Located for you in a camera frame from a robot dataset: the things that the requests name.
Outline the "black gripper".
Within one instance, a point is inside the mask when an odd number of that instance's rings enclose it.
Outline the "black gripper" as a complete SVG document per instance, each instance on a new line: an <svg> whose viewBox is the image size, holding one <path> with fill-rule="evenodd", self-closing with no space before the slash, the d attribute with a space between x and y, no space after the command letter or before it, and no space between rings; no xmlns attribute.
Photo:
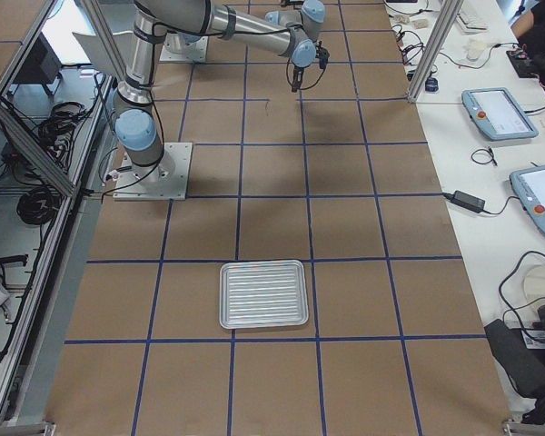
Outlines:
<svg viewBox="0 0 545 436"><path fill-rule="evenodd" d="M292 70L291 91L296 93L302 88L302 80L304 69L315 61L319 62L321 68L325 68L328 64L330 53L326 47L322 45L322 41L312 41L310 39L299 42L292 54L290 60L294 64Z"/></svg>

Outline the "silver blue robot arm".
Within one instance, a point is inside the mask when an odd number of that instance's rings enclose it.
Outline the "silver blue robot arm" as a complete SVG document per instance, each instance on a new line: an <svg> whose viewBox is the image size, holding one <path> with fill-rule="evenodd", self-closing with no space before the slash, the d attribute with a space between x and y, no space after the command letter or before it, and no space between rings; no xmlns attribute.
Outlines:
<svg viewBox="0 0 545 436"><path fill-rule="evenodd" d="M125 76L114 92L119 158L154 167L170 144L235 170L301 157L327 63L320 1L137 1Z"/></svg>

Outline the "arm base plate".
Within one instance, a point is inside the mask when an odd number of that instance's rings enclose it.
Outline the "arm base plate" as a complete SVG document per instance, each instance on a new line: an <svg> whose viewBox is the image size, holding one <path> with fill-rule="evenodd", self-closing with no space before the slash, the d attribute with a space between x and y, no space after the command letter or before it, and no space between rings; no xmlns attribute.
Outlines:
<svg viewBox="0 0 545 436"><path fill-rule="evenodd" d="M162 161L148 175L151 168L133 165L124 152L122 166L130 169L117 176L113 198L117 201L184 200L192 154L192 143L166 143Z"/></svg>
<svg viewBox="0 0 545 436"><path fill-rule="evenodd" d="M168 33L160 55L161 63L204 63L208 47L208 38L192 37L177 33Z"/></svg>

